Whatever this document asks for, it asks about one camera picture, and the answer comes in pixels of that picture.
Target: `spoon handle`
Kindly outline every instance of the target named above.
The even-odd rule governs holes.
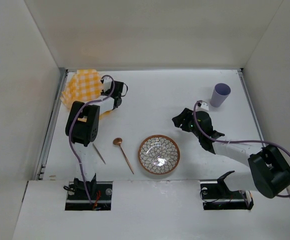
[[[124,153],[124,151],[123,151],[123,148],[121,147],[121,145],[119,145],[119,147],[120,147],[120,150],[121,150],[121,152],[122,152],[122,153],[123,153],[123,155],[124,155],[124,158],[125,158],[125,160],[126,160],[126,162],[127,162],[128,166],[129,166],[129,169],[130,169],[130,170],[131,170],[131,172],[134,174],[133,168],[132,168],[132,166],[131,166],[131,164],[130,164],[129,160],[127,159],[127,156],[125,155],[125,153]]]

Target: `yellow checkered cloth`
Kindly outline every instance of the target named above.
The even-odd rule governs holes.
[[[73,102],[88,102],[100,97],[103,90],[101,77],[95,69],[77,70],[77,73],[66,84],[65,90],[60,97],[68,110]]]

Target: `white table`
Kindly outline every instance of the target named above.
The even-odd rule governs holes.
[[[208,101],[213,86],[223,82],[230,85],[232,92],[220,108],[210,108],[214,128],[232,139],[259,139],[236,70],[106,74],[129,87],[122,105],[100,121],[95,141],[107,163],[95,159],[97,180],[114,181],[111,211],[65,211],[67,192],[63,186],[75,177],[76,159],[65,135],[68,112],[61,105],[44,180],[29,182],[14,240],[290,240],[289,199],[267,199],[253,192],[251,211],[204,211],[198,180],[249,169],[206,152],[192,133],[175,128],[172,122],[184,108],[191,109],[196,100]],[[169,175],[151,175],[138,162],[140,143],[154,134],[169,136],[179,146],[180,162]],[[123,139],[122,147],[135,175],[113,146],[116,137]],[[172,181],[153,181],[157,179]]]
[[[74,73],[68,74],[69,81]],[[226,83],[231,94],[220,108],[210,107],[214,129],[233,140],[260,139],[244,89],[236,70],[144,70],[109,71],[117,81],[128,85],[122,104],[99,122],[95,145],[104,157],[93,159],[98,181],[115,180],[202,180],[218,178],[235,170],[249,168],[224,156],[202,149],[198,139],[174,127],[172,118],[184,108],[192,109],[197,100],[209,101],[213,87]],[[65,126],[69,112],[61,104],[47,159],[44,180],[72,181],[76,173],[76,158],[69,148]],[[157,176],[145,171],[138,160],[141,142],[151,135],[166,135],[180,149],[180,162],[170,174]],[[123,139],[124,149],[133,169],[127,166],[113,139]]]

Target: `patterned bowl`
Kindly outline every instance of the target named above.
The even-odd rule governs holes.
[[[168,136],[149,136],[140,144],[138,160],[151,174],[167,174],[179,164],[180,149]]]

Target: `cup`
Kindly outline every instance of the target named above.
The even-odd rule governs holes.
[[[225,83],[218,83],[214,87],[213,94],[211,96],[210,105],[214,108],[218,108],[222,105],[225,99],[230,95],[231,88]]]

